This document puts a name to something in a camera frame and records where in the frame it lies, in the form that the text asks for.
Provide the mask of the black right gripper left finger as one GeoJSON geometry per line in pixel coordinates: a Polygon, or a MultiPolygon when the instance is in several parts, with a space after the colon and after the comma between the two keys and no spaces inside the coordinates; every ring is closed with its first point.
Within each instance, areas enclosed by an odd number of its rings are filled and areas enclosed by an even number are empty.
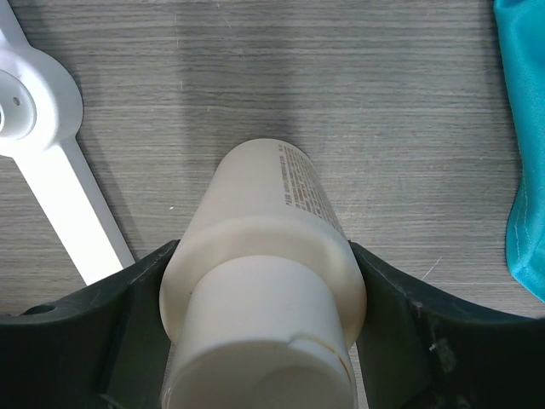
{"type": "Polygon", "coordinates": [[[159,408],[169,357],[158,305],[170,241],[56,301],[1,317],[3,408],[159,408]]]}

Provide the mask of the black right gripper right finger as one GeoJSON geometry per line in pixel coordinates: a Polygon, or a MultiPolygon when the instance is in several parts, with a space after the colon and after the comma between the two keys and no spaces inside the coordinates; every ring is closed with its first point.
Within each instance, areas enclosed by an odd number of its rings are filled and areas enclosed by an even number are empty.
{"type": "Polygon", "coordinates": [[[351,245],[367,290],[357,339],[370,408],[542,408],[544,320],[465,301],[351,245]]]}

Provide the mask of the cream white bottle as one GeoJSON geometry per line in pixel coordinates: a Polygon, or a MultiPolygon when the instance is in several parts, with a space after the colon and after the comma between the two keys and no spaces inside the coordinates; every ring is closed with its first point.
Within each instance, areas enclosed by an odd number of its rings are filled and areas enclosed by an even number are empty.
{"type": "Polygon", "coordinates": [[[165,408],[354,408],[363,276],[309,157],[274,139],[219,163],[163,276],[165,408]]]}

